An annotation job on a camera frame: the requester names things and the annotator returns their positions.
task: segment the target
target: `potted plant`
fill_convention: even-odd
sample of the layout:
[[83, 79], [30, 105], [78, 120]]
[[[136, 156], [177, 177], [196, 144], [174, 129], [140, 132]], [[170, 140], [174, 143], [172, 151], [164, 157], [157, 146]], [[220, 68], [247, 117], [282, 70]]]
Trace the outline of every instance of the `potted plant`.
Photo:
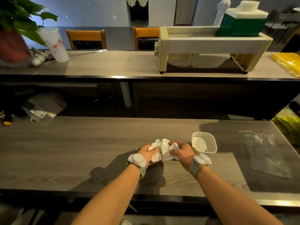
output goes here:
[[[57, 16], [41, 12], [46, 7], [30, 0], [0, 0], [0, 3], [0, 59], [6, 63], [24, 62], [31, 55], [21, 34], [44, 45], [36, 30], [44, 27], [46, 19], [57, 21]], [[39, 16], [43, 25], [37, 25], [32, 15]]]

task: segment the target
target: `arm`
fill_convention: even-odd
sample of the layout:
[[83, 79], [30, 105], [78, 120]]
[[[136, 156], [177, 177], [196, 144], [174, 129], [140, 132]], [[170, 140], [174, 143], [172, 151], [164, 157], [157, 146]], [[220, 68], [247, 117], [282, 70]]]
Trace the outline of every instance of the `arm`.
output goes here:
[[[195, 153], [189, 144], [177, 143], [180, 150], [172, 150], [170, 153], [176, 155], [182, 166], [189, 171]], [[199, 168], [196, 179], [224, 225], [282, 225], [271, 213], [229, 185], [208, 166], [204, 165]]]
[[[146, 159], [148, 165], [151, 164], [152, 155], [158, 151], [158, 148], [147, 151], [149, 146], [140, 147], [138, 151]], [[72, 225], [119, 224], [137, 187], [139, 178], [139, 168], [129, 164], [115, 180], [90, 200]]]

